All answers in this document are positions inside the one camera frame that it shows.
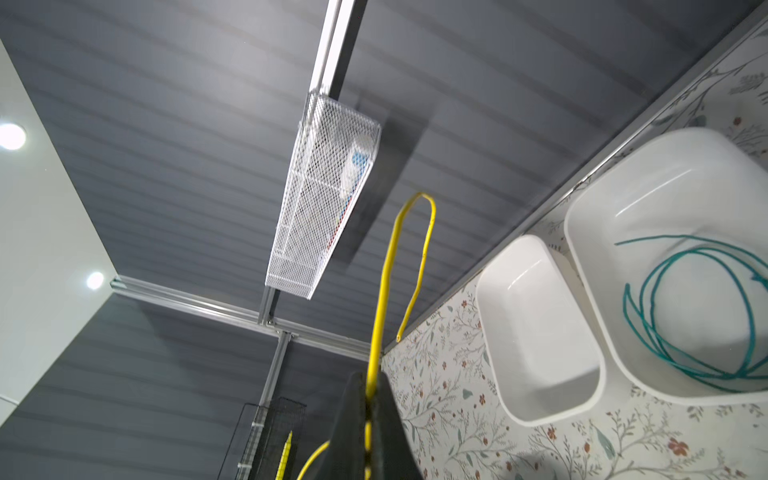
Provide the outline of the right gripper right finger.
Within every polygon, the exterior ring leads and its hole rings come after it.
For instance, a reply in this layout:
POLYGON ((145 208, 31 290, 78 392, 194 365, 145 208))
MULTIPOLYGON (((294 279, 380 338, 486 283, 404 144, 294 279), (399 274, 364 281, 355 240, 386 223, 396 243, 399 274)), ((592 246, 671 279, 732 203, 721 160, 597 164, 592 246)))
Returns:
POLYGON ((421 480, 422 472, 413 456, 398 407, 385 373, 379 373, 377 388, 368 408, 372 424, 370 467, 372 479, 421 480))

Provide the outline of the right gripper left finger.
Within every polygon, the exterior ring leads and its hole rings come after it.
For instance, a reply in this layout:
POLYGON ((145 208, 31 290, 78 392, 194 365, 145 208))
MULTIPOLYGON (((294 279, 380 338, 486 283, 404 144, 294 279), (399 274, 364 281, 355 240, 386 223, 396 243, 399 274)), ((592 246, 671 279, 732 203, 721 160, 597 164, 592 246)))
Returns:
POLYGON ((318 464, 309 468, 310 479, 363 480, 366 468, 365 375, 353 373, 344 389, 328 448, 318 464))

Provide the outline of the yellow marker pen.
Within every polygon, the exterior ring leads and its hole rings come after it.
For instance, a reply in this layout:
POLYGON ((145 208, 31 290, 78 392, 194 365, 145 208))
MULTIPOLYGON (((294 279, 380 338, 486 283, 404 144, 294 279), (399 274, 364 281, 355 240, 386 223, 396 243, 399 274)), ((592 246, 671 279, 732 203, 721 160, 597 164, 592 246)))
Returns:
POLYGON ((285 441, 285 443, 283 445, 283 449, 282 449, 281 456, 280 456, 280 459, 279 459, 278 467, 277 467, 276 474, 275 474, 275 477, 274 477, 275 480, 283 480, 284 477, 285 477, 285 473, 286 473, 286 469, 287 469, 287 464, 288 464, 288 461, 289 461, 289 458, 290 458, 290 451, 291 451, 291 447, 292 447, 292 438, 293 438, 293 432, 290 431, 288 436, 287 436, 287 439, 286 439, 286 441, 285 441))

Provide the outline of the left white plastic bin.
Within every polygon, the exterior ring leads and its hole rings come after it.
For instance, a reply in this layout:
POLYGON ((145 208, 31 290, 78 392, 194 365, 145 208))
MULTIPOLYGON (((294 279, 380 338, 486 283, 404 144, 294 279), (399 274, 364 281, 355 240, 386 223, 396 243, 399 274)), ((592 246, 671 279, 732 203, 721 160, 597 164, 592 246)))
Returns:
POLYGON ((498 397, 513 421, 542 426, 598 405, 605 356, 539 237, 518 237, 488 263, 475 303, 498 397))

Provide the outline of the white plastic bin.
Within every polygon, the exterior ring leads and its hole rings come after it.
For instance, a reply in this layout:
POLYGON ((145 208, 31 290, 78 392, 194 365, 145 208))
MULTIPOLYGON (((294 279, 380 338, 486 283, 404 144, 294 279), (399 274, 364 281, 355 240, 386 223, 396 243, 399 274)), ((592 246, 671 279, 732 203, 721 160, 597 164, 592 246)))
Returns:
POLYGON ((542 426, 598 405, 605 356, 539 237, 518 237, 488 263, 475 303, 498 397, 513 421, 542 426))
POLYGON ((564 232, 613 360, 688 406, 767 399, 767 174, 724 135, 648 142, 569 207, 564 232))

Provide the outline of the items in white basket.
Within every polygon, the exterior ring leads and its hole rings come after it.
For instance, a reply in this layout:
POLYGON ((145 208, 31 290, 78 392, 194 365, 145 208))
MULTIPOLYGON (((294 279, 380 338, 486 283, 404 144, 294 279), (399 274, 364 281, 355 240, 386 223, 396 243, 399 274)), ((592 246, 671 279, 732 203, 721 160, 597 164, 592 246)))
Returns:
POLYGON ((342 199, 348 199, 355 192, 371 162, 374 146, 374 140, 367 135, 353 138, 340 176, 339 195, 342 199))

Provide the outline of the right white plastic bin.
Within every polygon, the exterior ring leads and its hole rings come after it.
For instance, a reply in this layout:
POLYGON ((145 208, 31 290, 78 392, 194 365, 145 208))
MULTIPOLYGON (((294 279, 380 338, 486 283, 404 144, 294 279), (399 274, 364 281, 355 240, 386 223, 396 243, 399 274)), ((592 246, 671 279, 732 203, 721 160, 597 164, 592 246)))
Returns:
POLYGON ((688 406, 767 399, 767 174, 724 135, 648 142, 569 207, 564 232, 613 360, 688 406))

